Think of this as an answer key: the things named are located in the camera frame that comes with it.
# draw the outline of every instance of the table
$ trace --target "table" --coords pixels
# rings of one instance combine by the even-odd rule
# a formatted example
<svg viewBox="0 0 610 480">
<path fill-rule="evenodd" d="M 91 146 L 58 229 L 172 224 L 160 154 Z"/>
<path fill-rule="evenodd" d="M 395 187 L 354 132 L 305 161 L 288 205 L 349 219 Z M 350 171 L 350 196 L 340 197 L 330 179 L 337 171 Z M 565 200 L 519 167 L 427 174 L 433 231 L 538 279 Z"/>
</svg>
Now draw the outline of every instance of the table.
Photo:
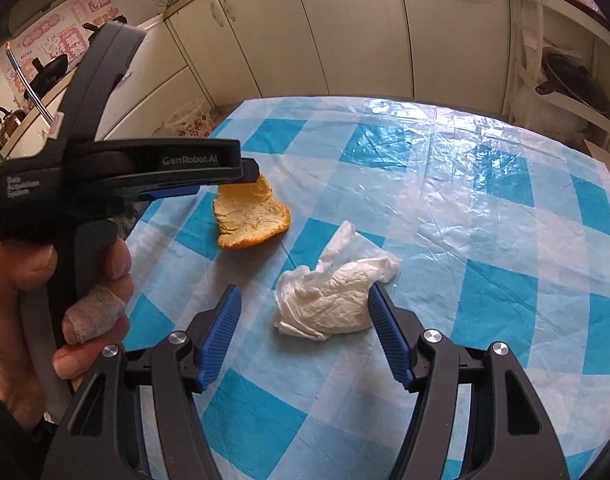
<svg viewBox="0 0 610 480">
<path fill-rule="evenodd" d="M 532 132 L 447 108 L 364 98 L 245 102 L 214 136 L 239 139 L 291 209 L 289 231 L 221 252 L 214 188 L 153 203 L 128 239 L 136 293 L 128 349 L 212 308 L 228 283 L 243 313 L 216 384 L 196 396 L 224 479 L 382 480 L 416 396 L 375 332 L 280 335 L 272 288 L 313 268 L 344 220 L 402 259 L 398 306 L 454 342 L 506 341 L 526 367 L 576 479 L 610 437 L 610 175 Z M 458 396 L 445 480 L 464 450 Z M 151 393 L 148 452 L 164 478 Z"/>
</svg>

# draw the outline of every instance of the white tissue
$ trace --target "white tissue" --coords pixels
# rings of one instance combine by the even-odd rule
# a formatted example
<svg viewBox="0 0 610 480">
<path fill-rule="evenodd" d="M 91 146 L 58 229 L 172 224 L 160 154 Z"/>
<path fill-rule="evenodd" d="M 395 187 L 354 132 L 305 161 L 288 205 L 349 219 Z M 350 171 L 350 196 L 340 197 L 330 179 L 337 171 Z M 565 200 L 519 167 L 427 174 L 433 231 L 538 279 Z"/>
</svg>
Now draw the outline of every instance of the white tissue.
<svg viewBox="0 0 610 480">
<path fill-rule="evenodd" d="M 400 260 L 343 222 L 323 249 L 315 270 L 286 270 L 274 297 L 274 326 L 287 335 L 325 341 L 332 334 L 371 326 L 367 295 L 372 283 L 389 282 Z"/>
</svg>

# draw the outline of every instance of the metal screw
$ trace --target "metal screw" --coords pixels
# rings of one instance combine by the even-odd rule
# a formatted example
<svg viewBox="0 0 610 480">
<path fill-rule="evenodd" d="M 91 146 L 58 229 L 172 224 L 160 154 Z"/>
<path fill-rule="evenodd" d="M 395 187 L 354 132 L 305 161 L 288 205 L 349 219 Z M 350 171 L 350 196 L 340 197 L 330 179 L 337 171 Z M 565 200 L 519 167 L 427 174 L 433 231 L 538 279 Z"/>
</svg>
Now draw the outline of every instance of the metal screw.
<svg viewBox="0 0 610 480">
<path fill-rule="evenodd" d="M 494 343 L 492 345 L 492 350 L 494 351 L 495 354 L 498 354 L 498 355 L 509 354 L 509 346 L 507 346 L 505 343 L 503 343 L 501 341 Z"/>
<path fill-rule="evenodd" d="M 172 332 L 167 339 L 172 345 L 181 345 L 187 341 L 187 334 L 182 330 L 177 330 L 176 332 Z"/>
<path fill-rule="evenodd" d="M 425 341 L 429 343 L 439 343 L 441 339 L 443 339 L 443 334 L 438 332 L 438 330 L 431 328 L 423 332 L 423 338 L 425 338 Z"/>
<path fill-rule="evenodd" d="M 118 346 L 107 345 L 105 348 L 103 348 L 101 353 L 103 354 L 103 357 L 114 357 L 116 354 L 118 354 Z"/>
</svg>

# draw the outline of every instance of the cabinet door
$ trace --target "cabinet door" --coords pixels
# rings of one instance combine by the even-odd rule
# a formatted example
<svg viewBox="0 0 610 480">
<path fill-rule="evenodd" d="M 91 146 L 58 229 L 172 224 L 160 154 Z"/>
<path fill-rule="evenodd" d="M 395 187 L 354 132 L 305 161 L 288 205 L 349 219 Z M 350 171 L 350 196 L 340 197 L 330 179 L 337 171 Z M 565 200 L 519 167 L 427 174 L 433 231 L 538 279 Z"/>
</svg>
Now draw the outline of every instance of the cabinet door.
<svg viewBox="0 0 610 480">
<path fill-rule="evenodd" d="M 54 115 L 57 113 L 64 95 L 65 90 L 59 92 L 54 99 L 45 105 L 45 108 L 47 108 L 47 111 L 52 114 L 52 117 L 54 117 Z M 12 147 L 8 154 L 8 158 L 20 158 L 22 156 L 36 155 L 45 146 L 45 136 L 49 130 L 50 126 L 48 126 L 47 122 L 41 115 L 38 115 L 26 128 L 16 144 Z"/>
<path fill-rule="evenodd" d="M 194 74 L 185 67 L 148 95 L 109 132 L 106 139 L 151 137 L 154 131 L 183 105 L 205 98 Z"/>
<path fill-rule="evenodd" d="M 301 0 L 220 0 L 263 97 L 327 94 Z"/>
<path fill-rule="evenodd" d="M 329 92 L 412 98 L 403 0 L 303 0 Z"/>
<path fill-rule="evenodd" d="M 148 27 L 124 81 L 109 96 L 96 139 L 104 137 L 138 103 L 185 66 L 187 63 L 167 24 L 159 22 Z"/>
<path fill-rule="evenodd" d="M 194 0 L 170 22 L 216 106 L 261 97 L 218 0 Z"/>
<path fill-rule="evenodd" d="M 509 60 L 509 0 L 405 0 L 414 97 L 500 114 Z"/>
</svg>

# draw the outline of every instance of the shelf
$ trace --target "shelf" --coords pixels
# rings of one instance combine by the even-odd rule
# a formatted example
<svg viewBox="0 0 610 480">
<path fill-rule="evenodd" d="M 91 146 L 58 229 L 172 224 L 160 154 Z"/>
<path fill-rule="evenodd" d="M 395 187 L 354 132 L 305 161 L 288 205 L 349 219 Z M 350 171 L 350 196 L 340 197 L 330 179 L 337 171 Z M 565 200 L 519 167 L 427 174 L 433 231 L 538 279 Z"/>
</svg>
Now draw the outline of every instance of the shelf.
<svg viewBox="0 0 610 480">
<path fill-rule="evenodd" d="M 527 0 L 535 4 L 542 4 L 549 9 L 555 10 L 559 14 L 568 17 L 570 20 L 586 28 L 592 34 L 603 40 L 610 46 L 610 31 L 603 27 L 596 20 L 582 12 L 580 9 L 576 9 L 575 6 L 568 4 L 564 0 Z"/>
<path fill-rule="evenodd" d="M 516 71 L 525 85 L 534 91 L 535 97 L 538 99 L 543 99 L 543 101 L 546 101 L 547 103 L 559 108 L 563 108 L 563 110 L 567 110 L 576 116 L 582 117 L 586 121 L 590 122 L 591 124 L 595 124 L 601 130 L 604 130 L 610 134 L 610 120 L 607 117 L 600 115 L 596 110 L 589 108 L 580 101 L 572 99 L 571 97 L 563 95 L 559 92 L 553 92 L 549 95 L 540 95 L 536 93 L 535 89 L 536 86 L 538 86 L 538 83 L 531 79 L 530 75 L 527 73 L 527 70 L 525 70 L 525 67 L 523 67 L 520 63 L 516 63 Z"/>
</svg>

